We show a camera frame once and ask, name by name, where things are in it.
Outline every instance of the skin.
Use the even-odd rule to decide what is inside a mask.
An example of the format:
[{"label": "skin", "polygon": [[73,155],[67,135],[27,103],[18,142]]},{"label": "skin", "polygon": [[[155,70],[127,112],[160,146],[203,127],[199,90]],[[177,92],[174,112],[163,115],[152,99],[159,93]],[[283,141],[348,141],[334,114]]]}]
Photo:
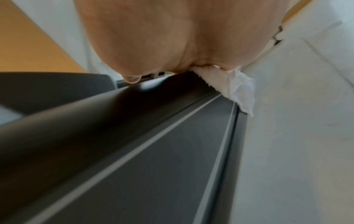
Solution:
[{"label": "skin", "polygon": [[232,70],[271,39],[289,0],[74,0],[98,56],[128,83],[191,66]]}]

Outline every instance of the marble floor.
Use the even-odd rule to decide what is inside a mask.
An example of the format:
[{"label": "marble floor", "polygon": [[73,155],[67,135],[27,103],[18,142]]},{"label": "marble floor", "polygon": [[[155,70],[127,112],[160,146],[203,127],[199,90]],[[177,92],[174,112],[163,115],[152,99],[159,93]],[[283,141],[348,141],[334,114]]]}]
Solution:
[{"label": "marble floor", "polygon": [[256,80],[235,224],[354,223],[354,1],[313,0]]}]

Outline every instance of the wipe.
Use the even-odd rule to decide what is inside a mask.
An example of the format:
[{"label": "wipe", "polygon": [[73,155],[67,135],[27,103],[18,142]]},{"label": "wipe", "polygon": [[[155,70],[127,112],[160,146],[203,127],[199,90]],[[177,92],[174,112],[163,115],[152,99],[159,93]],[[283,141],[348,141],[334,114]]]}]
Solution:
[{"label": "wipe", "polygon": [[191,67],[207,84],[236,102],[240,110],[253,115],[255,81],[238,69],[224,71],[215,66]]}]

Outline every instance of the white tissue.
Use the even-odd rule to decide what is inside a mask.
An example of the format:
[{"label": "white tissue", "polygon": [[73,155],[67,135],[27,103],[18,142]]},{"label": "white tissue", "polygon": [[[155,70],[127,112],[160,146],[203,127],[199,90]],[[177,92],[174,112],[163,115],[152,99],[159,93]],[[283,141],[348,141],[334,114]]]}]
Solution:
[{"label": "white tissue", "polygon": [[206,83],[224,97],[236,102],[240,110],[253,115],[255,81],[238,69],[224,71],[215,66],[192,67]]}]

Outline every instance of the white line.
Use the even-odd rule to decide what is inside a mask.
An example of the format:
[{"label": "white line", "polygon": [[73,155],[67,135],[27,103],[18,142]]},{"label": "white line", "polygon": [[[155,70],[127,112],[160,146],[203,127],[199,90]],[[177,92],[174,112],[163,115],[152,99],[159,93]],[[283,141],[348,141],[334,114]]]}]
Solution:
[{"label": "white line", "polygon": [[222,157],[223,152],[225,150],[226,139],[228,138],[228,133],[229,133],[230,124],[231,124],[231,118],[232,118],[232,115],[233,115],[234,108],[235,108],[235,103],[233,103],[231,114],[230,114],[230,118],[229,118],[229,122],[228,122],[228,125],[226,127],[226,130],[225,130],[224,137],[223,137],[221,145],[220,145],[220,149],[219,149],[218,155],[216,156],[214,167],[213,167],[213,169],[211,171],[207,186],[206,186],[206,188],[204,190],[204,194],[203,194],[202,200],[200,201],[197,213],[194,216],[193,224],[200,224],[203,221],[204,213],[205,213],[206,207],[208,205],[208,201],[209,201],[209,197],[210,197],[210,194],[211,194],[211,190],[213,189],[215,178],[216,178],[216,175],[217,175],[218,170],[219,170],[221,157]]},{"label": "white line", "polygon": [[204,108],[206,105],[210,104],[212,101],[214,101],[216,98],[218,98],[221,95],[216,96],[215,98],[209,100],[208,102],[204,103],[197,109],[193,110],[183,118],[179,119],[172,125],[168,126],[158,134],[156,134],[154,137],[150,138],[146,142],[144,142],[142,145],[138,146],[137,148],[133,149],[126,155],[124,155],[122,158],[118,159],[102,171],[100,171],[98,174],[94,175],[81,185],[79,185],[77,188],[72,190],[70,193],[67,195],[63,196],[60,198],[58,201],[55,203],[51,204],[47,208],[45,208],[43,211],[29,219],[28,221],[24,222],[24,224],[42,224],[46,222],[48,219],[53,217],[56,213],[60,212],[63,210],[66,206],[68,206],[71,202],[75,201],[78,199],[81,195],[86,193],[88,190],[90,190],[92,187],[94,187],[96,184],[101,182],[103,179],[108,177],[110,174],[112,174],[114,171],[116,171],[119,167],[123,166],[126,162],[134,158],[136,155],[141,153],[144,149],[152,145],[154,142],[159,140],[161,137],[166,135],[168,132],[170,132],[172,129],[180,125],[182,122],[190,118],[193,114],[196,112],[200,111],[202,108]]}]

